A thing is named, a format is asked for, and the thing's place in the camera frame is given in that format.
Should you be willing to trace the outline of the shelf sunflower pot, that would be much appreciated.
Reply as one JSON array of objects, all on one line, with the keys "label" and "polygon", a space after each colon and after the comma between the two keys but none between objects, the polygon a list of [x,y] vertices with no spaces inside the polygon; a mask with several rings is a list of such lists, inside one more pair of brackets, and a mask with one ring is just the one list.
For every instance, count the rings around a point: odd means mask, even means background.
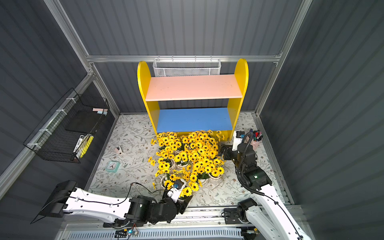
[{"label": "shelf sunflower pot", "polygon": [[155,138],[151,139],[151,145],[159,146],[156,155],[163,158],[172,157],[175,152],[183,149],[181,139],[174,132],[158,133]]},{"label": "shelf sunflower pot", "polygon": [[211,179],[218,180],[223,176],[225,173],[224,163],[224,161],[216,159],[213,163],[208,165],[210,169],[209,176]]},{"label": "shelf sunflower pot", "polygon": [[210,163],[215,166],[221,166],[224,164],[223,160],[218,156],[219,152],[217,146],[203,146],[198,150],[198,153],[205,163]]},{"label": "shelf sunflower pot", "polygon": [[206,152],[204,150],[197,150],[197,151],[189,151],[188,158],[190,163],[189,164],[195,164],[198,162],[205,162],[205,160],[208,160],[208,157],[206,155]]},{"label": "shelf sunflower pot", "polygon": [[185,151],[174,151],[174,162],[178,169],[186,167],[190,163],[188,153]]},{"label": "shelf sunflower pot", "polygon": [[186,186],[183,188],[179,199],[186,200],[188,197],[191,197],[194,192],[197,192],[200,189],[200,184],[197,179],[186,182],[184,179],[180,179],[182,183],[186,183]]},{"label": "shelf sunflower pot", "polygon": [[210,142],[212,148],[215,150],[219,149],[220,142],[226,140],[226,136],[225,136],[224,132],[222,132],[222,131],[208,130],[208,137],[209,137],[209,142]]},{"label": "shelf sunflower pot", "polygon": [[176,180],[181,179],[182,172],[177,170],[168,171],[166,173],[160,173],[158,171],[155,174],[155,179],[153,181],[154,190],[160,190],[160,188],[165,190],[170,190],[174,187]]},{"label": "shelf sunflower pot", "polygon": [[148,162],[151,166],[157,167],[157,174],[169,174],[174,165],[173,160],[165,158],[155,160],[153,157],[150,157]]},{"label": "shelf sunflower pot", "polygon": [[191,172],[190,172],[190,182],[196,183],[200,187],[202,187],[207,179],[209,178],[209,175],[206,171],[206,166],[201,164],[196,164],[192,166]]},{"label": "shelf sunflower pot", "polygon": [[211,136],[212,133],[211,130],[195,131],[187,136],[182,136],[182,143],[187,144],[191,149],[211,146],[216,143],[216,140]]}]

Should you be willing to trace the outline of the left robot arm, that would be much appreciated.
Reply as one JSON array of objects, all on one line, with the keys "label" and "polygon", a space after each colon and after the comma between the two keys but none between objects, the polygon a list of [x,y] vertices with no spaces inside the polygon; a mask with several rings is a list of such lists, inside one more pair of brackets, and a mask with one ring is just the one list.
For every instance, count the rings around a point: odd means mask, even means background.
[{"label": "left robot arm", "polygon": [[177,180],[170,190],[164,189],[160,201],[146,196],[114,198],[92,194],[79,188],[76,181],[65,181],[56,185],[31,223],[45,217],[62,218],[64,215],[95,218],[103,221],[105,228],[116,230],[146,223],[170,223],[185,212],[192,197],[187,195],[184,180]]}]

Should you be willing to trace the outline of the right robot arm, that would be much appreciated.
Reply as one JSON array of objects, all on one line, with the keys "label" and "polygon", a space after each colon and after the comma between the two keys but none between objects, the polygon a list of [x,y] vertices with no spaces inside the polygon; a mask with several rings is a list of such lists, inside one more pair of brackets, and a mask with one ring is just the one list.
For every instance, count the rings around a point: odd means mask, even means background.
[{"label": "right robot arm", "polygon": [[227,225],[251,224],[267,240],[309,240],[279,198],[272,180],[257,165],[253,142],[261,138],[258,131],[236,131],[232,145],[222,145],[219,155],[233,161],[241,187],[251,197],[238,202],[236,208],[225,208],[222,217]]}]

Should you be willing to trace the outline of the pink bucket with pens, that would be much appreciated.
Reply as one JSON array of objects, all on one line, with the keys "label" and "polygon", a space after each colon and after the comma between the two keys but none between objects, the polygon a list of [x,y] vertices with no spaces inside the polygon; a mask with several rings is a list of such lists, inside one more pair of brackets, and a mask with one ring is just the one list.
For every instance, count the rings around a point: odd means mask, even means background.
[{"label": "pink bucket with pens", "polygon": [[253,150],[256,151],[263,139],[263,135],[260,130],[253,131],[253,134],[254,136],[251,145],[253,147]]}]

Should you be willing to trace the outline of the green circuit board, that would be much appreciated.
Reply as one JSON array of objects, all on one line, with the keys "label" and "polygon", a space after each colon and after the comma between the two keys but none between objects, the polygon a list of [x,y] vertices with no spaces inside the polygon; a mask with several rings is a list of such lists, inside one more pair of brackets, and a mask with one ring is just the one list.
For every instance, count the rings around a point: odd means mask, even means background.
[{"label": "green circuit board", "polygon": [[137,230],[116,230],[114,234],[114,238],[117,240],[129,240],[130,237],[137,237],[139,232]]}]

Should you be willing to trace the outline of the yellow wooden shelf unit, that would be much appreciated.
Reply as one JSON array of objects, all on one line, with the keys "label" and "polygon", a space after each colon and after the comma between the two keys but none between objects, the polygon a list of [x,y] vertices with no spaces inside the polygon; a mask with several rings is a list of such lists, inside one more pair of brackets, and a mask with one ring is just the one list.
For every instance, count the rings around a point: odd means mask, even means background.
[{"label": "yellow wooden shelf unit", "polygon": [[[138,87],[156,136],[173,132],[178,136],[213,131],[231,141],[249,84],[249,66],[239,59],[232,75],[152,77],[146,62],[137,68]],[[226,107],[161,109],[165,101],[227,99]]]}]

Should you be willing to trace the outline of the floral patterned table mat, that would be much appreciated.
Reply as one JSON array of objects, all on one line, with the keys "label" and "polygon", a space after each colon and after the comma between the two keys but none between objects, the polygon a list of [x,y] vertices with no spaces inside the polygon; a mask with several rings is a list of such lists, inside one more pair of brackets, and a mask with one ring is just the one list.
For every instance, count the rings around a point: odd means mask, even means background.
[{"label": "floral patterned table mat", "polygon": [[[163,191],[154,190],[156,167],[148,162],[155,157],[158,145],[151,145],[155,138],[148,115],[121,115],[106,144],[98,165],[84,187],[99,195],[123,198],[148,196],[162,198]],[[121,147],[119,155],[116,147]],[[105,171],[110,161],[120,162],[116,173]],[[235,166],[231,161],[224,165],[225,173],[218,179],[207,179],[200,190],[194,193],[190,207],[235,206],[251,196],[238,182]]]}]

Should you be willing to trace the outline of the small teal alarm clock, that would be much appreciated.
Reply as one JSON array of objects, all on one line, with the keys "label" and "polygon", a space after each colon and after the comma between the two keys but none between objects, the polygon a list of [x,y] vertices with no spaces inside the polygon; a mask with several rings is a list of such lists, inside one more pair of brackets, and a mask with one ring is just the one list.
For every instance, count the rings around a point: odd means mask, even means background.
[{"label": "small teal alarm clock", "polygon": [[116,173],[118,171],[119,167],[120,167],[120,162],[110,161],[107,164],[107,167],[105,168],[105,171],[109,172],[109,173]]}]

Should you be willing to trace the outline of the small pink white object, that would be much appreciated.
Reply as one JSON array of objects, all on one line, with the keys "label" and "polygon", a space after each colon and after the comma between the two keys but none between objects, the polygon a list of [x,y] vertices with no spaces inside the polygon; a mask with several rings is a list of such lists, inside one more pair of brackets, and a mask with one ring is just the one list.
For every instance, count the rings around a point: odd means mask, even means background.
[{"label": "small pink white object", "polygon": [[116,151],[119,155],[123,154],[122,148],[121,147],[116,147]]}]

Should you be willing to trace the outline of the white mesh desk tray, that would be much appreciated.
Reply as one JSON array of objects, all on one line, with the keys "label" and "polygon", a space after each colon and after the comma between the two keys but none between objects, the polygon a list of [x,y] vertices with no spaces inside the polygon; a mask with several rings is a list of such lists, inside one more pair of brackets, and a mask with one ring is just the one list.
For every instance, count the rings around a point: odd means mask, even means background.
[{"label": "white mesh desk tray", "polygon": [[221,61],[209,62],[165,62],[154,60],[156,77],[211,76],[221,72]]}]

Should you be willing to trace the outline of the yellow item in basket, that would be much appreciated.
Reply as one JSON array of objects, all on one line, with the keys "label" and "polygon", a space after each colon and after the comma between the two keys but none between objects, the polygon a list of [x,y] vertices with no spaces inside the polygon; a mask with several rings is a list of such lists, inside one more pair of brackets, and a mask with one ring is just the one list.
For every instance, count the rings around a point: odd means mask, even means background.
[{"label": "yellow item in basket", "polygon": [[77,159],[80,159],[82,158],[86,152],[88,151],[88,148],[90,147],[92,141],[94,139],[94,136],[93,135],[86,135],[83,142],[81,143],[81,146],[79,147],[78,151],[75,154],[75,157]]}]

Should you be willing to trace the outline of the white marker in basket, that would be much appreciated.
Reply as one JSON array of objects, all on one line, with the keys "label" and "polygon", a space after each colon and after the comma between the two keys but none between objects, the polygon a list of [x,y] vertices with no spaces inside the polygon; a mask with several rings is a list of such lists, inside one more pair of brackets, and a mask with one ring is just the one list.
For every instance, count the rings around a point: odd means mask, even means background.
[{"label": "white marker in basket", "polygon": [[79,147],[81,146],[81,143],[83,142],[84,138],[85,138],[84,135],[80,135],[80,136],[79,136],[79,138],[78,138],[78,140],[77,140],[77,143],[76,143],[76,145],[75,145],[74,151],[73,151],[74,153],[76,153],[76,152],[78,151],[78,149],[79,149]]}]

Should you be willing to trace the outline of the pink sticky notes pad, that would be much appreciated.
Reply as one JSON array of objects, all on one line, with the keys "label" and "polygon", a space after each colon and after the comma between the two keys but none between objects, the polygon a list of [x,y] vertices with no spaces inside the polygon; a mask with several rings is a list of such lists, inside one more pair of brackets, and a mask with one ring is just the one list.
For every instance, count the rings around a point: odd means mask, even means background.
[{"label": "pink sticky notes pad", "polygon": [[106,116],[108,114],[108,109],[93,108],[93,112],[96,112],[97,114]]}]

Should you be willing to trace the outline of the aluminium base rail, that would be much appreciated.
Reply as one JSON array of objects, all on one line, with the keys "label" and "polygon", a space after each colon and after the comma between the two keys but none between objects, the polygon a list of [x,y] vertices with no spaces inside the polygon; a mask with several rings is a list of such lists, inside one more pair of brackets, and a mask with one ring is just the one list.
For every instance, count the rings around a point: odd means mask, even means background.
[{"label": "aluminium base rail", "polygon": [[[159,222],[138,227],[132,240],[149,239],[235,239],[241,228],[251,224],[226,224],[224,207],[192,207],[171,223]],[[56,235],[57,240],[115,240],[118,228],[107,228],[100,220],[84,216],[66,216]]]}]

